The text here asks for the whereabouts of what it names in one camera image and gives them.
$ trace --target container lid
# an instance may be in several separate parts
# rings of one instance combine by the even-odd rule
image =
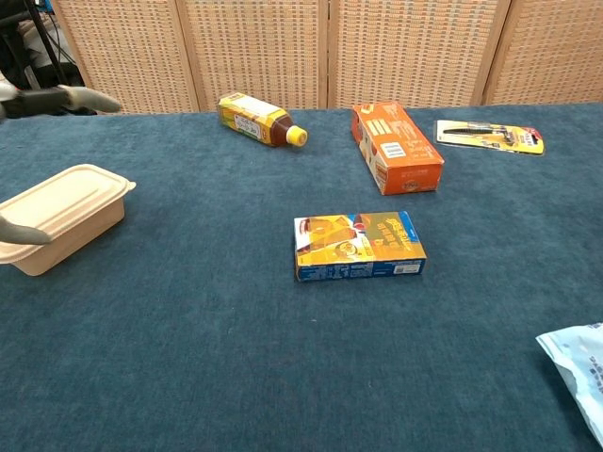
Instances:
[[[14,224],[41,229],[55,239],[135,186],[94,165],[77,165],[2,202],[0,215]],[[0,264],[20,261],[39,248],[0,242]]]

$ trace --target woven wicker wall panel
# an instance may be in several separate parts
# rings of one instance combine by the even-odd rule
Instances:
[[[202,109],[242,91],[284,108],[326,106],[327,0],[178,0]]]
[[[603,1],[513,0],[487,104],[603,101]]]
[[[329,106],[474,105],[508,1],[334,0]]]
[[[174,0],[53,0],[89,88],[123,113],[198,111]]]

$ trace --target blue and yellow box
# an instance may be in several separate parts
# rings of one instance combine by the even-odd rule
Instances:
[[[407,212],[295,218],[299,281],[417,275],[426,261]]]

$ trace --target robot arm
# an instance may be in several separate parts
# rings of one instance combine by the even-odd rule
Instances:
[[[0,122],[82,107],[106,113],[115,113],[122,108],[118,101],[94,89],[59,85],[19,91],[10,83],[0,82]],[[0,242],[45,245],[51,242],[51,237],[39,229],[13,224],[0,215]]]

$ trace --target plastic bottle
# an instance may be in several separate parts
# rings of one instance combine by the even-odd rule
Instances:
[[[308,139],[285,110],[240,92],[220,98],[218,112],[224,125],[269,146],[301,147]]]

